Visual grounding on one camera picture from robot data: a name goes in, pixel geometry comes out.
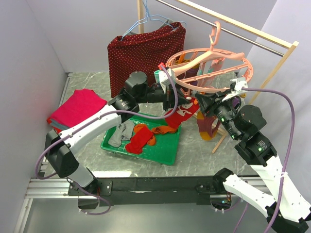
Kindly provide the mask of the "red white patterned sock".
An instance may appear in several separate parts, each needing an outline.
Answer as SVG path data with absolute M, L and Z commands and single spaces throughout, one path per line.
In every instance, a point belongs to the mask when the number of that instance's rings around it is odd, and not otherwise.
M 177 129 L 182 122 L 187 121 L 194 113 L 198 111 L 198 109 L 199 104 L 196 101 L 179 105 L 171 116 L 165 118 L 165 121 L 168 126 Z

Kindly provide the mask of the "pink round clip hanger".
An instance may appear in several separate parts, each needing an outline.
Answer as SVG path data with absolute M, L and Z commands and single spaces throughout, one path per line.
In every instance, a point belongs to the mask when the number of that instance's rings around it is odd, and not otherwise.
M 224 92 L 228 88 L 215 88 L 212 81 L 218 75 L 246 69 L 242 75 L 243 83 L 247 84 L 253 76 L 253 66 L 245 58 L 243 52 L 234 53 L 228 50 L 216 49 L 220 37 L 221 25 L 216 21 L 209 35 L 208 48 L 190 49 L 178 52 L 166 62 L 175 83 L 180 86 L 184 96 L 192 91 L 199 93 Z

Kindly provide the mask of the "maroon yellow striped sock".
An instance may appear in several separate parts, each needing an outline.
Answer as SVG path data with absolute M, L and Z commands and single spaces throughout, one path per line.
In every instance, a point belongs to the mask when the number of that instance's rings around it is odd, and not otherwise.
M 230 104 L 232 111 L 237 112 L 242 105 L 242 100 L 239 96 L 235 96 L 231 99 Z

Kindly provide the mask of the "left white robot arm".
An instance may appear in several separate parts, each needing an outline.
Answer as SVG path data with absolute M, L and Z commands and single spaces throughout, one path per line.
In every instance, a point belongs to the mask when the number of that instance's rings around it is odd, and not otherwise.
M 97 180 L 89 169 L 77 161 L 75 154 L 101 133 L 119 126 L 132 116 L 141 116 L 141 103 L 162 103 L 164 110 L 174 110 L 190 102 L 190 98 L 176 88 L 174 77 L 166 78 L 165 81 L 166 84 L 148 86 L 146 74 L 135 71 L 129 75 L 120 93 L 100 111 L 61 133 L 49 131 L 45 139 L 44 155 L 55 173 L 60 178 L 69 178 L 78 183 L 84 194 L 94 194 Z

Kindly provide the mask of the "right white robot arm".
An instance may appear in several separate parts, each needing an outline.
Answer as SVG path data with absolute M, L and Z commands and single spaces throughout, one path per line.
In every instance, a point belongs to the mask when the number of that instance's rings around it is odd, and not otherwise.
M 202 114 L 216 117 L 233 140 L 235 150 L 261 177 L 269 190 L 266 194 L 223 168 L 213 176 L 217 193 L 235 194 L 259 210 L 268 229 L 277 233 L 304 233 L 311 219 L 311 205 L 299 193 L 284 170 L 271 141 L 260 130 L 266 125 L 261 110 L 253 105 L 241 106 L 234 94 L 195 94 Z

